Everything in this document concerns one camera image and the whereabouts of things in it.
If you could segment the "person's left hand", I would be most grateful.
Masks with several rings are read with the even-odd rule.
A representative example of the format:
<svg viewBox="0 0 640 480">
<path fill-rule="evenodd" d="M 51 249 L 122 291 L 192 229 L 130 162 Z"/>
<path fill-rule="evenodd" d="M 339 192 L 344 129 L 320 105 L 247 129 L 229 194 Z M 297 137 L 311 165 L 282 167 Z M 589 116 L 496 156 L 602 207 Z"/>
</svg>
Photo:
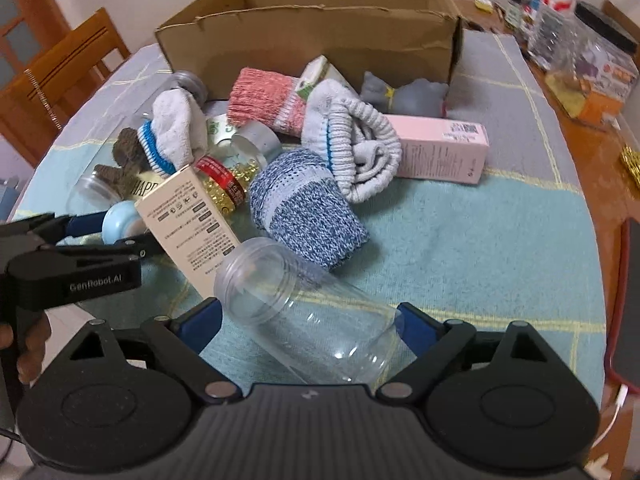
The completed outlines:
<svg viewBox="0 0 640 480">
<path fill-rule="evenodd" d="M 24 351 L 17 359 L 18 379 L 23 385 L 29 385 L 42 372 L 42 363 L 46 354 L 46 343 L 51 337 L 51 325 L 46 312 L 41 312 L 34 325 L 25 336 Z"/>
</svg>

